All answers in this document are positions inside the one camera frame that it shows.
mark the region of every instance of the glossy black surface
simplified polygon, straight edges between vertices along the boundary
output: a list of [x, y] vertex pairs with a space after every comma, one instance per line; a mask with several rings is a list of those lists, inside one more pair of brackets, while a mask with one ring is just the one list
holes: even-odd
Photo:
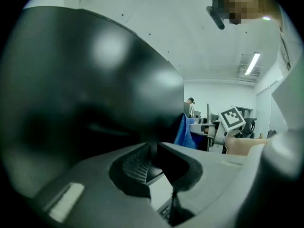
[[183, 78], [107, 18], [59, 7], [25, 9], [0, 68], [1, 155], [25, 196], [82, 159], [174, 140]]

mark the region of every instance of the fluorescent light tube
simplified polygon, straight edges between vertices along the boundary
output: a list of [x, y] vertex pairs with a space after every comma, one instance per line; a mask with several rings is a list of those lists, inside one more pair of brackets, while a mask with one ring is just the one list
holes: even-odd
[[258, 60], [258, 58], [260, 57], [260, 55], [261, 55], [261, 54], [258, 53], [258, 52], [255, 52], [255, 53], [254, 53], [253, 59], [252, 59], [250, 65], [249, 65], [249, 67], [248, 67], [248, 69], [247, 69], [245, 75], [250, 74], [251, 70], [252, 70], [253, 67], [256, 65], [257, 60]]

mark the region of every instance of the blue fabric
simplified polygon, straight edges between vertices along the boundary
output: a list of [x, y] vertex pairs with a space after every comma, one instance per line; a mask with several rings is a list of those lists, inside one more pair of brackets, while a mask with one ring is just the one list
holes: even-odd
[[203, 139], [203, 136], [190, 133], [189, 124], [194, 124], [194, 119], [188, 118], [184, 113], [174, 140], [174, 144], [197, 149], [199, 142]]

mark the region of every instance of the white ceiling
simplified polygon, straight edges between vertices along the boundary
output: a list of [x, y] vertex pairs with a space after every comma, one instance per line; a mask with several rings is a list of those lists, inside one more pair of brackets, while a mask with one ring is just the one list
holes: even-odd
[[256, 51], [261, 78], [277, 56], [277, 25], [258, 20], [219, 30], [208, 5], [211, 0], [64, 0], [65, 7], [91, 10], [133, 30], [185, 80], [235, 79], [240, 63]]

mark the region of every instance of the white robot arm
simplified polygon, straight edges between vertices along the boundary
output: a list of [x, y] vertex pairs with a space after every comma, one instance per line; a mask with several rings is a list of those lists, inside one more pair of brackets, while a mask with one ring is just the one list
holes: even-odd
[[236, 107], [232, 107], [224, 112], [218, 113], [219, 125], [211, 122], [211, 111], [207, 104], [207, 122], [206, 124], [190, 124], [190, 132], [208, 137], [208, 150], [210, 152], [222, 153], [227, 135], [235, 130], [244, 128], [246, 122]]

